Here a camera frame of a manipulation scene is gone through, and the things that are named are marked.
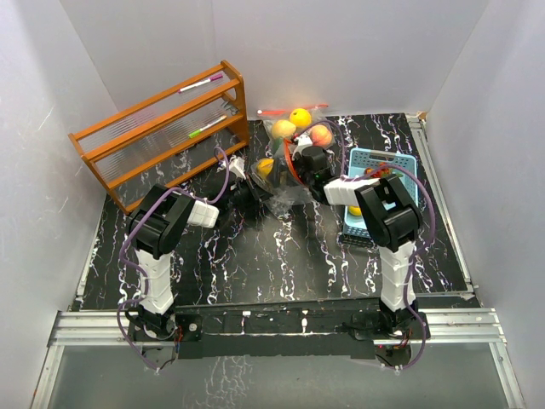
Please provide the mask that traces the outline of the orange yellow fake pepper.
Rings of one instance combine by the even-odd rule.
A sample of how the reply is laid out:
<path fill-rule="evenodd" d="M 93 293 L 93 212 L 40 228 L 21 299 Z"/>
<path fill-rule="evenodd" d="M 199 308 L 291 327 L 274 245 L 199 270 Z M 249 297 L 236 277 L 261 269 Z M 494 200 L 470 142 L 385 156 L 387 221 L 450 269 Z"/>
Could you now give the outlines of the orange yellow fake pepper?
<path fill-rule="evenodd" d="M 275 160 L 273 158 L 263 158 L 256 165 L 256 173 L 262 178 L 266 179 L 273 170 Z"/>

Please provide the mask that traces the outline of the clear zip bag with peppers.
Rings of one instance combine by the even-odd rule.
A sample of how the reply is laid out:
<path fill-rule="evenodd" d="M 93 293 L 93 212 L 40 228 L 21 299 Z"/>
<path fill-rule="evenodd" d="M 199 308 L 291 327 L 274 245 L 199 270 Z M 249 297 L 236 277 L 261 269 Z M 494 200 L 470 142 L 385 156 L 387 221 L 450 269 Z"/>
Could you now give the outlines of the clear zip bag with peppers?
<path fill-rule="evenodd" d="M 274 166 L 266 179 L 260 178 L 256 173 L 256 165 L 263 158 L 250 166 L 252 180 L 272 194 L 272 197 L 263 204 L 277 218 L 286 216 L 295 206 L 307 205 L 314 201 L 309 189 L 294 176 L 293 160 L 289 162 L 286 159 L 290 158 L 290 155 L 288 142 L 284 141 L 284 154 L 272 157 L 275 160 Z"/>

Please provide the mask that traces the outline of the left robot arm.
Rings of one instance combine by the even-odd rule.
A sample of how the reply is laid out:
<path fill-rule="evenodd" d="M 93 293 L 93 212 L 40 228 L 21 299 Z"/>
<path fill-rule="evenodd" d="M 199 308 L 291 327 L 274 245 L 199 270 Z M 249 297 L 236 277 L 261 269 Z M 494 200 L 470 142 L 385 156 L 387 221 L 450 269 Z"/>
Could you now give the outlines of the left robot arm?
<path fill-rule="evenodd" d="M 127 240 L 120 260 L 141 275 L 141 299 L 129 308 L 146 318 L 146 329 L 158 340 L 175 332 L 169 314 L 174 305 L 170 284 L 171 253 L 186 227 L 214 228 L 228 210 L 256 207 L 272 195 L 249 177 L 230 176 L 212 199 L 195 198 L 179 187 L 156 184 L 129 215 Z"/>

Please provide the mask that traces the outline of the yellow fake bell pepper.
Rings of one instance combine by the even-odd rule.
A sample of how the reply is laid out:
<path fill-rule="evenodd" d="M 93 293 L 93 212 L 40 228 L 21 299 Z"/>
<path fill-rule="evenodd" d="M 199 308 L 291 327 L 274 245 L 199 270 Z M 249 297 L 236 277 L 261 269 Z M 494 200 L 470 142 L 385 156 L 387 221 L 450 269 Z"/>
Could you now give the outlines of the yellow fake bell pepper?
<path fill-rule="evenodd" d="M 348 212 L 353 216 L 362 216 L 362 211 L 358 206 L 349 206 Z"/>

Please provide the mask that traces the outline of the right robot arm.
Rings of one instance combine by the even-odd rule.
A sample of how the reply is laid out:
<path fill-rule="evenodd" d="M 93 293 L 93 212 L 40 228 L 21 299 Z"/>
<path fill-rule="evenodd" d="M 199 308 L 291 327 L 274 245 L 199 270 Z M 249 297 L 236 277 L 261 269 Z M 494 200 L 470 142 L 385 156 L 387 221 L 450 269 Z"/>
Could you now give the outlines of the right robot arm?
<path fill-rule="evenodd" d="M 370 240 L 381 258 L 382 288 L 378 312 L 354 318 L 347 326 L 353 335 L 365 331 L 391 338 L 427 338 L 427 324 L 418 314 L 412 283 L 416 239 L 422 213 L 404 181 L 418 179 L 393 162 L 370 159 L 351 176 L 335 176 L 325 150 L 296 148 L 286 154 L 291 173 L 320 203 L 358 207 Z"/>

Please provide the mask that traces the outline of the clear zip bag with fruit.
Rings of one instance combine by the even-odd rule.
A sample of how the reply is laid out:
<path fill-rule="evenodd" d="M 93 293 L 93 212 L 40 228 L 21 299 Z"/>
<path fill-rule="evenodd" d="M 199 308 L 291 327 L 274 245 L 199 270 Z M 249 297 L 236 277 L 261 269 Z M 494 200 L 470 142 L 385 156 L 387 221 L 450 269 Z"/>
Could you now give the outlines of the clear zip bag with fruit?
<path fill-rule="evenodd" d="M 269 147 L 273 157 L 284 154 L 284 141 L 292 152 L 295 140 L 300 134 L 310 138 L 314 146 L 329 148 L 334 142 L 334 136 L 325 120 L 325 104 L 298 107 L 291 110 L 258 110 L 257 116 L 262 120 L 269 136 Z"/>

